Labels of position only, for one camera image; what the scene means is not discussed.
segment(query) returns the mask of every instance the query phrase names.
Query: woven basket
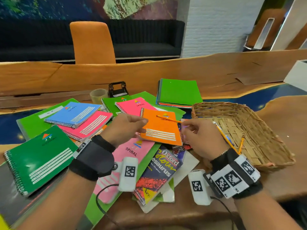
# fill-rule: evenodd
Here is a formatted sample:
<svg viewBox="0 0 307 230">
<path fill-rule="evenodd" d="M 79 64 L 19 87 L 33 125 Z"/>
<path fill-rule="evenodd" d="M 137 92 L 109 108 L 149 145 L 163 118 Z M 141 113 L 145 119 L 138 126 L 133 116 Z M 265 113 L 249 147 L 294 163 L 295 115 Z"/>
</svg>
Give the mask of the woven basket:
<svg viewBox="0 0 307 230">
<path fill-rule="evenodd" d="M 244 135 L 242 154 L 258 170 L 276 171 L 295 163 L 294 154 L 285 143 L 246 105 L 231 102 L 197 103 L 192 107 L 192 117 L 215 121 L 231 138 L 236 149 Z"/>
</svg>

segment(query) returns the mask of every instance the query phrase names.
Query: white sensor device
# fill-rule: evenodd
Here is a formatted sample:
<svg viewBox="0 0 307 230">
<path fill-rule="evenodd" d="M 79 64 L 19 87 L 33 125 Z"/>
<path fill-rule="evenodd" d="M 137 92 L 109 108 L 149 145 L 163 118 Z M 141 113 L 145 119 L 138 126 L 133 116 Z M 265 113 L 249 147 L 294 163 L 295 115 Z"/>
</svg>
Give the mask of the white sensor device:
<svg viewBox="0 0 307 230">
<path fill-rule="evenodd" d="M 192 170 L 189 174 L 189 182 L 192 190 L 194 202 L 197 205 L 208 206 L 212 202 L 210 196 L 213 196 L 213 192 L 203 177 L 205 170 Z"/>
<path fill-rule="evenodd" d="M 138 159 L 135 157 L 125 157 L 122 162 L 117 162 L 115 172 L 120 173 L 118 190 L 132 192 L 136 186 L 136 174 L 138 171 Z"/>
</svg>

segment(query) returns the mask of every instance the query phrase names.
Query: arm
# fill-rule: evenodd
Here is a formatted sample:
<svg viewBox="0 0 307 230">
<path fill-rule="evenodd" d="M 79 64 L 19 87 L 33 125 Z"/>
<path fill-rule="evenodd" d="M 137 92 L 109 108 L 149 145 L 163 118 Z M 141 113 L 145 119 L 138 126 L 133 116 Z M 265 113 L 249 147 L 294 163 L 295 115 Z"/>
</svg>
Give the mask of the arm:
<svg viewBox="0 0 307 230">
<path fill-rule="evenodd" d="M 211 121 L 191 119 L 182 124 L 188 126 L 183 130 L 183 134 L 201 157 L 212 161 L 229 148 Z M 263 190 L 249 197 L 236 199 L 235 204 L 248 230 L 301 229 L 288 213 Z"/>
<path fill-rule="evenodd" d="M 118 147 L 134 137 L 148 120 L 126 114 L 118 115 L 101 136 Z M 17 228 L 17 230 L 74 230 L 84 214 L 96 182 L 72 171 L 67 174 L 45 201 Z"/>
</svg>

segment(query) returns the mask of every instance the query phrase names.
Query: light pink notebook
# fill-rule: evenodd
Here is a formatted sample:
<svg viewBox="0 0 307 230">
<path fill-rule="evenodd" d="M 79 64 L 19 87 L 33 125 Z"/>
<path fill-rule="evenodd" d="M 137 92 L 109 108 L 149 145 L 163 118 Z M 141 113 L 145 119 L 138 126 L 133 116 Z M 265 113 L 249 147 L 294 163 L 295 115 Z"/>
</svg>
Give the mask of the light pink notebook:
<svg viewBox="0 0 307 230">
<path fill-rule="evenodd" d="M 142 108 L 149 110 L 157 110 L 148 102 L 146 102 L 142 97 L 138 97 L 136 99 L 124 102 L 116 102 L 115 105 L 120 109 L 122 113 L 137 116 L 140 116 Z"/>
<path fill-rule="evenodd" d="M 136 157 L 140 163 L 144 156 L 149 152 L 154 142 L 142 141 L 137 138 L 132 138 L 128 142 L 121 144 L 114 152 L 114 160 L 116 162 L 121 162 L 124 157 Z M 105 176 L 103 178 L 98 178 L 97 184 L 94 189 L 94 194 L 98 194 L 103 188 L 108 185 L 116 184 L 119 182 L 120 173 L 112 172 L 111 175 Z M 99 199 L 103 203 L 110 203 L 113 201 L 118 193 L 117 186 L 111 186 L 100 193 Z"/>
<path fill-rule="evenodd" d="M 78 141 L 84 141 L 99 131 L 112 116 L 112 113 L 96 111 L 83 124 L 75 129 L 61 125 L 58 125 L 58 127 L 62 129 L 62 131 L 70 138 Z"/>
</svg>

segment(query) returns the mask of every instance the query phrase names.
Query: person's left hand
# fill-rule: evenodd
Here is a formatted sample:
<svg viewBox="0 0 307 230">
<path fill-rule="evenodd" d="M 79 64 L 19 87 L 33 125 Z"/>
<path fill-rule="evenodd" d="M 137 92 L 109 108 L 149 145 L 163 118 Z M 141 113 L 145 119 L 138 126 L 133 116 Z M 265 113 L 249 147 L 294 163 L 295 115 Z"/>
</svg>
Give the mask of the person's left hand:
<svg viewBox="0 0 307 230">
<path fill-rule="evenodd" d="M 103 139 L 117 148 L 120 144 L 135 137 L 136 132 L 145 133 L 146 130 L 142 127 L 144 127 L 147 122 L 148 119 L 139 116 L 119 114 L 100 135 Z"/>
</svg>

